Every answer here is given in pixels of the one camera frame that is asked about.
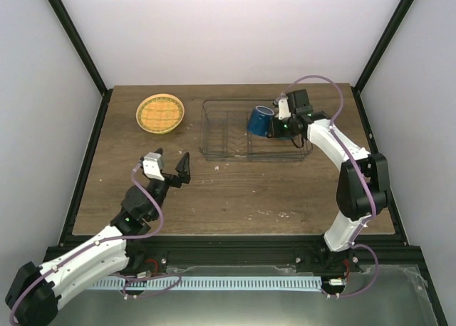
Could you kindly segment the dark blue enamel mug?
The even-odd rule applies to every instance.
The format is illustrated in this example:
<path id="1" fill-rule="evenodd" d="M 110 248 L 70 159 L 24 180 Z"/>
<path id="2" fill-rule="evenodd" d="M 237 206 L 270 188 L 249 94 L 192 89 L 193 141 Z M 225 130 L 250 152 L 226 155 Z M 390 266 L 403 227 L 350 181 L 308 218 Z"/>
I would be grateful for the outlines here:
<path id="1" fill-rule="evenodd" d="M 247 131 L 259 137 L 266 137 L 273 116 L 274 111 L 271 108 L 257 105 L 250 115 Z"/>

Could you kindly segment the black wire dish rack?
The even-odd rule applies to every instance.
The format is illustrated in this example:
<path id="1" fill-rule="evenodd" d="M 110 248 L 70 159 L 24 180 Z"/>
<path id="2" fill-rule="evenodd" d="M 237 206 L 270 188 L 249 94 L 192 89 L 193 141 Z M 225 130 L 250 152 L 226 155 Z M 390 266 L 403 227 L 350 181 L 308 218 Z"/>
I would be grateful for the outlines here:
<path id="1" fill-rule="evenodd" d="M 300 162 L 312 153 L 313 145 L 299 138 L 268 139 L 250 133 L 248 121 L 257 106 L 272 107 L 272 103 L 247 98 L 202 103 L 199 151 L 207 160 Z"/>

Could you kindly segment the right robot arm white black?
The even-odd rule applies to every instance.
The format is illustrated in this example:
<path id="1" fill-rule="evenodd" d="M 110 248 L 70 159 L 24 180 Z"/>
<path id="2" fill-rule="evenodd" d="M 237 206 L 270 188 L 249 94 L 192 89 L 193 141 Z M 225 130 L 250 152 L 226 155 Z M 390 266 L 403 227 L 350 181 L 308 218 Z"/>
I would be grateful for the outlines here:
<path id="1" fill-rule="evenodd" d="M 336 190 L 338 214 L 323 235 L 316 254 L 318 266 L 336 269 L 346 251 L 354 246 L 361 230 L 390 201 L 387 159 L 371 154 L 340 131 L 335 120 L 324 111 L 314 111 L 306 90 L 281 94 L 273 102 L 268 138 L 295 138 L 318 147 L 339 171 Z"/>

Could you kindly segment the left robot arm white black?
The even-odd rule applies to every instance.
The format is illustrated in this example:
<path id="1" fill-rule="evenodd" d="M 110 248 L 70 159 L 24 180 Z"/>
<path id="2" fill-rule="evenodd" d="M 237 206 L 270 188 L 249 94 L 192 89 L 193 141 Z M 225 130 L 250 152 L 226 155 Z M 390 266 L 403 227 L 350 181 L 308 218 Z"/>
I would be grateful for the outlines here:
<path id="1" fill-rule="evenodd" d="M 182 155 L 173 174 L 163 171 L 162 153 L 159 148 L 138 160 L 120 212 L 101 231 L 53 260 L 40 265 L 29 261 L 17 270 L 5 297 L 11 325 L 49 325 L 59 310 L 96 281 L 145 265 L 145 253 L 128 247 L 129 242 L 159 233 L 169 188 L 191 180 L 190 153 Z"/>

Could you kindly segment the yellow woven bamboo plate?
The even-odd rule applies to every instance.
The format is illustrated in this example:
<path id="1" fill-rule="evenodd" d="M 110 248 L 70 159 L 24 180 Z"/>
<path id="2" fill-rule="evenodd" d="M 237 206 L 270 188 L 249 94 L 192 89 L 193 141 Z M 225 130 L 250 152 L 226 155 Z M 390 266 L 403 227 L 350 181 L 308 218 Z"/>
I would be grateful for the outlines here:
<path id="1" fill-rule="evenodd" d="M 145 98 L 135 113 L 137 124 L 146 132 L 163 135 L 176 129 L 185 116 L 185 106 L 174 95 L 159 93 Z"/>

